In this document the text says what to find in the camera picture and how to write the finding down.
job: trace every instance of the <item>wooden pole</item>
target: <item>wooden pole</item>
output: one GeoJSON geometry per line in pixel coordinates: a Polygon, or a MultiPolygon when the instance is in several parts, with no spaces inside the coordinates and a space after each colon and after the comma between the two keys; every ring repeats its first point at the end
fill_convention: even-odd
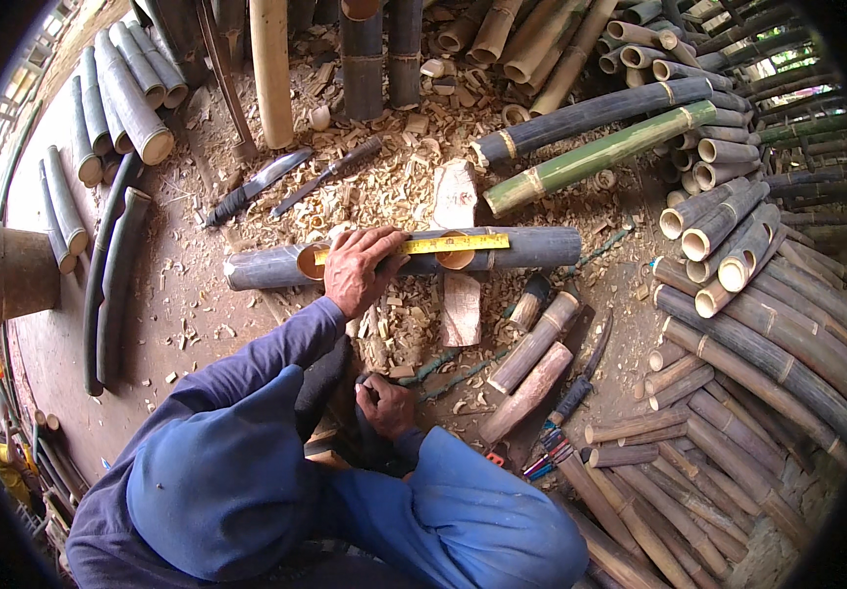
{"type": "MultiPolygon", "coordinates": [[[[253,47],[253,76],[257,84],[257,105],[264,126],[266,146],[282,149],[292,143],[292,105],[290,100],[290,60],[286,41],[287,8],[285,0],[250,0],[250,41],[253,47]]],[[[343,68],[349,67],[344,43],[343,68]]],[[[381,30],[377,30],[378,39],[381,30]]]]}

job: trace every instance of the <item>bamboo section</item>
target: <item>bamboo section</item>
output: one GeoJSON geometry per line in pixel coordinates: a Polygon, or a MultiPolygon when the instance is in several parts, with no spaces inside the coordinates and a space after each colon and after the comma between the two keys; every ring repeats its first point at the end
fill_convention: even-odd
{"type": "Polygon", "coordinates": [[[619,159],[642,153],[688,129],[707,123],[714,115],[715,107],[708,101],[678,107],[523,171],[490,188],[483,197],[492,214],[501,217],[604,170],[619,159]]]}
{"type": "Polygon", "coordinates": [[[480,424],[479,435],[490,448],[544,401],[557,378],[573,359],[571,351],[560,342],[556,341],[548,348],[515,393],[506,397],[492,416],[480,424]]]}
{"type": "Polygon", "coordinates": [[[580,304],[570,293],[563,290],[557,293],[535,328],[502,360],[487,382],[500,392],[510,395],[551,347],[579,308],[580,304]]]}

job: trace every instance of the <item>cut bamboo cylinder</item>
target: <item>cut bamboo cylinder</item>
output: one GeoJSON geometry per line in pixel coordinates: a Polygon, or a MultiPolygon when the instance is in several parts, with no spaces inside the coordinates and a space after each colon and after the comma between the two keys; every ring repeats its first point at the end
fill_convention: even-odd
{"type": "Polygon", "coordinates": [[[641,513],[637,512],[634,507],[635,498],[624,497],[618,488],[607,479],[606,475],[597,468],[593,468],[587,464],[586,471],[595,485],[604,494],[606,501],[610,503],[610,506],[617,512],[619,518],[626,524],[630,534],[633,535],[643,550],[646,551],[646,554],[655,562],[665,577],[669,579],[672,586],[676,587],[676,589],[696,587],[696,584],[692,583],[692,580],[689,578],[688,573],[679,565],[679,562],[665,544],[663,544],[663,541],[643,519],[641,513]]]}
{"type": "Polygon", "coordinates": [[[70,139],[73,149],[74,168],[76,176],[87,188],[92,188],[103,179],[103,168],[100,158],[93,153],[90,137],[86,131],[86,116],[83,112],[83,92],[80,88],[79,76],[70,80],[70,95],[73,99],[73,113],[70,124],[70,139]]]}
{"type": "Polygon", "coordinates": [[[62,274],[70,274],[76,268],[77,259],[67,251],[64,243],[64,234],[61,233],[60,222],[54,205],[51,202],[51,189],[48,188],[48,175],[44,167],[44,160],[38,162],[38,179],[41,183],[41,199],[44,203],[44,217],[48,222],[48,240],[51,241],[51,249],[54,259],[57,261],[57,269],[62,274]]]}
{"type": "Polygon", "coordinates": [[[112,45],[109,32],[105,29],[98,32],[95,44],[97,67],[102,73],[100,90],[109,95],[112,108],[142,161],[147,166],[158,164],[168,157],[175,145],[172,132],[165,128],[159,115],[146,103],[143,91],[112,45]]]}
{"type": "Polygon", "coordinates": [[[665,59],[653,60],[653,76],[660,82],[683,77],[703,77],[719,92],[726,92],[735,87],[727,77],[665,59]]]}
{"type": "Polygon", "coordinates": [[[535,328],[502,360],[488,377],[488,383],[504,394],[512,394],[579,308],[580,304],[570,293],[563,290],[557,293],[535,328]]]}
{"type": "Polygon", "coordinates": [[[158,47],[148,38],[146,31],[139,27],[138,22],[132,21],[126,24],[126,27],[129,29],[132,38],[135,39],[136,44],[139,45],[142,53],[146,56],[152,69],[155,70],[155,74],[159,77],[162,86],[165,87],[165,99],[161,104],[165,108],[177,107],[188,96],[188,84],[182,77],[182,73],[172,65],[172,62],[167,57],[159,52],[158,47]]]}
{"type": "Polygon", "coordinates": [[[622,437],[637,435],[646,431],[660,430],[688,419],[688,409],[670,408],[659,413],[626,418],[606,425],[587,424],[583,428],[583,439],[588,444],[598,444],[617,440],[622,437]]]}
{"type": "Polygon", "coordinates": [[[643,386],[647,395],[655,395],[664,388],[685,378],[689,373],[694,372],[705,365],[695,354],[689,353],[681,360],[677,360],[667,368],[659,372],[649,374],[643,379],[643,386]]]}
{"type": "Polygon", "coordinates": [[[77,205],[73,202],[73,194],[67,185],[57,146],[52,145],[45,152],[44,169],[48,177],[48,189],[51,193],[54,212],[57,214],[57,222],[61,228],[61,235],[64,236],[64,243],[70,255],[76,257],[86,249],[90,238],[86,234],[86,229],[83,228],[83,221],[79,219],[77,205]]]}
{"type": "Polygon", "coordinates": [[[666,341],[658,348],[651,351],[647,360],[650,363],[650,370],[658,372],[665,369],[665,367],[671,365],[673,362],[678,361],[685,355],[686,351],[682,349],[681,346],[670,341],[666,341]]]}
{"type": "MultiPolygon", "coordinates": [[[[597,489],[593,482],[590,484],[602,497],[603,494],[601,494],[600,489],[597,489]]],[[[646,562],[637,562],[631,558],[629,551],[623,549],[626,547],[619,546],[613,539],[604,534],[603,530],[587,519],[581,512],[577,511],[571,503],[559,494],[551,493],[549,497],[555,502],[555,504],[559,505],[571,517],[571,519],[574,520],[575,524],[577,524],[578,531],[587,542],[587,551],[590,554],[591,562],[600,566],[611,578],[615,579],[620,586],[625,589],[668,589],[668,585],[659,581],[659,579],[657,579],[655,575],[648,570],[649,560],[646,555],[639,550],[638,545],[636,545],[636,549],[640,554],[643,554],[644,558],[647,558],[646,562]]],[[[608,503],[606,503],[606,508],[613,513],[619,524],[623,525],[622,522],[619,521],[619,517],[616,512],[613,511],[613,508],[610,507],[608,503]]],[[[604,524],[599,517],[597,520],[601,523],[601,525],[604,524]]]]}
{"type": "Polygon", "coordinates": [[[161,103],[165,101],[165,87],[123,21],[116,21],[112,24],[110,39],[126,61],[126,65],[129,66],[130,73],[132,73],[132,77],[135,78],[139,88],[142,88],[149,107],[152,110],[160,107],[161,103]]]}
{"type": "Polygon", "coordinates": [[[704,124],[714,115],[715,107],[708,101],[678,107],[543,162],[490,188],[483,193],[483,197],[492,209],[492,214],[501,217],[515,208],[604,170],[619,159],[647,151],[654,145],[704,124]]]}
{"type": "Polygon", "coordinates": [[[490,6],[492,0],[476,0],[449,27],[440,32],[437,44],[447,53],[459,53],[469,47],[490,6]]]}
{"type": "Polygon", "coordinates": [[[79,54],[79,81],[83,93],[83,115],[86,119],[86,134],[90,147],[97,156],[105,156],[112,151],[110,128],[103,112],[103,99],[100,96],[100,82],[97,77],[97,58],[93,45],[83,47],[79,54]]]}
{"type": "Polygon", "coordinates": [[[488,166],[525,156],[539,147],[604,124],[707,98],[711,91],[707,82],[694,79],[624,89],[489,133],[471,143],[471,147],[480,165],[488,166]]]}
{"type": "Polygon", "coordinates": [[[780,477],[783,474],[785,463],[783,457],[740,419],[737,419],[735,414],[717,402],[714,397],[704,390],[700,390],[692,396],[688,406],[744,449],[774,476],[780,477]]]}
{"type": "Polygon", "coordinates": [[[666,208],[659,216],[659,229],[670,240],[677,240],[702,217],[736,194],[750,191],[750,181],[737,177],[707,192],[696,194],[676,206],[666,208]]]}
{"type": "Polygon", "coordinates": [[[705,559],[713,573],[721,575],[728,569],[728,564],[712,544],[708,535],[695,525],[686,510],[666,495],[641,470],[635,466],[624,465],[616,466],[613,471],[665,515],[665,518],[676,527],[682,536],[685,536],[689,544],[699,551],[701,558],[705,559]]]}
{"type": "Polygon", "coordinates": [[[630,531],[626,528],[626,525],[620,520],[617,512],[610,507],[610,503],[606,501],[604,494],[597,487],[590,475],[587,474],[586,470],[584,470],[580,453],[575,452],[571,454],[558,463],[557,468],[564,473],[564,477],[574,487],[574,491],[577,492],[577,497],[593,513],[600,525],[606,530],[606,533],[616,540],[619,546],[625,548],[626,552],[633,559],[636,559],[641,564],[648,565],[650,562],[649,557],[640,549],[636,540],[630,535],[630,531]]]}
{"type": "Polygon", "coordinates": [[[668,318],[665,321],[663,334],[693,353],[698,351],[702,359],[709,360],[716,369],[747,387],[747,390],[793,421],[805,430],[807,435],[827,454],[847,467],[847,448],[839,436],[825,422],[817,418],[806,405],[782,386],[770,380],[763,372],[710,337],[700,335],[677,319],[668,318]]]}
{"type": "Polygon", "coordinates": [[[561,60],[555,66],[544,90],[535,99],[529,112],[532,116],[546,115],[557,110],[564,97],[568,95],[574,80],[581,73],[587,58],[593,52],[594,43],[604,31],[610,13],[617,6],[617,0],[596,0],[581,27],[574,33],[568,48],[561,54],[561,60]]]}
{"type": "Polygon", "coordinates": [[[515,393],[506,397],[492,416],[479,426],[479,435],[490,448],[544,401],[558,376],[573,359],[571,351],[560,342],[548,348],[515,393]]]}

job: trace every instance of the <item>yellow measuring tape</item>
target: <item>yellow measuring tape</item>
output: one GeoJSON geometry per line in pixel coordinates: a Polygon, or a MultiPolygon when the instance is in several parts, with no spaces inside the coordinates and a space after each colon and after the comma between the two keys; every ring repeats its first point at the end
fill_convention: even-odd
{"type": "MultiPolygon", "coordinates": [[[[493,233],[482,236],[450,236],[432,240],[405,241],[397,253],[463,252],[466,250],[501,250],[508,247],[508,233],[493,233]]],[[[315,253],[315,265],[322,266],[328,250],[315,253]]]]}

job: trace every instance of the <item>dark bamboo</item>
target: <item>dark bamboo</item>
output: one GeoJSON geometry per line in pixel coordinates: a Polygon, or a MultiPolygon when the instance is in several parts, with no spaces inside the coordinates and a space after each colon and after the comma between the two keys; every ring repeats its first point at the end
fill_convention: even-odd
{"type": "Polygon", "coordinates": [[[653,411],[659,411],[669,407],[676,401],[690,396],[692,393],[701,389],[705,383],[715,377],[715,370],[707,364],[681,380],[667,386],[655,395],[650,397],[650,407],[653,411]]]}
{"type": "Polygon", "coordinates": [[[97,156],[105,156],[112,151],[110,128],[103,111],[103,99],[100,96],[100,82],[97,77],[97,58],[93,45],[83,47],[79,54],[80,88],[83,96],[83,115],[86,119],[86,132],[90,147],[97,156]]]}
{"type": "Polygon", "coordinates": [[[686,357],[677,360],[662,371],[647,375],[643,379],[644,390],[647,395],[655,395],[704,365],[705,362],[703,360],[689,353],[686,357]]]}
{"type": "Polygon", "coordinates": [[[686,351],[682,349],[681,346],[673,344],[670,341],[666,341],[658,348],[651,351],[647,359],[650,363],[650,370],[658,372],[665,369],[665,367],[671,365],[673,362],[678,361],[685,355],[686,351]]]}
{"type": "Polygon", "coordinates": [[[660,108],[708,98],[711,87],[702,80],[672,80],[628,88],[516,124],[478,138],[471,144],[480,165],[488,166],[525,156],[539,147],[590,129],[629,119],[660,108]]]}
{"type": "Polygon", "coordinates": [[[503,399],[492,416],[479,425],[479,435],[489,448],[507,436],[545,400],[558,376],[573,359],[571,351],[560,342],[556,341],[548,348],[515,393],[503,399]]]}
{"type": "Polygon", "coordinates": [[[686,419],[688,419],[688,409],[670,408],[658,413],[634,416],[604,425],[595,426],[588,423],[583,428],[583,439],[588,444],[598,444],[685,423],[686,419]]]}
{"type": "Polygon", "coordinates": [[[626,549],[628,556],[631,555],[632,559],[635,559],[639,564],[648,565],[650,562],[649,557],[640,549],[636,540],[626,528],[626,525],[620,520],[617,512],[610,507],[609,501],[606,501],[604,494],[597,487],[590,475],[587,474],[586,470],[584,470],[580,453],[575,452],[571,454],[571,456],[558,463],[557,468],[564,474],[568,482],[571,483],[571,486],[574,487],[574,491],[577,493],[577,497],[593,513],[600,525],[606,530],[606,533],[616,540],[619,546],[626,549]]]}
{"type": "Polygon", "coordinates": [[[381,116],[381,68],[384,63],[381,9],[361,20],[349,18],[342,2],[339,15],[342,35],[342,71],[344,73],[345,115],[355,121],[370,121],[381,116]]]}
{"type": "Polygon", "coordinates": [[[683,348],[693,350],[693,353],[697,351],[703,359],[709,360],[716,369],[746,386],[747,390],[758,395],[781,415],[799,425],[813,441],[818,443],[820,448],[847,467],[847,448],[839,436],[825,422],[814,415],[806,405],[782,386],[770,380],[755,366],[710,337],[702,336],[674,318],[665,321],[663,334],[683,348]]]}
{"type": "MultiPolygon", "coordinates": [[[[604,534],[592,521],[587,519],[567,500],[557,493],[549,494],[549,497],[555,504],[559,505],[577,524],[577,529],[587,542],[587,551],[590,554],[590,559],[597,566],[606,571],[609,576],[617,580],[625,589],[668,589],[668,585],[659,581],[648,569],[647,562],[637,562],[630,557],[630,554],[621,548],[614,540],[604,534]]],[[[614,513],[614,517],[619,518],[609,504],[606,508],[614,513]]]]}

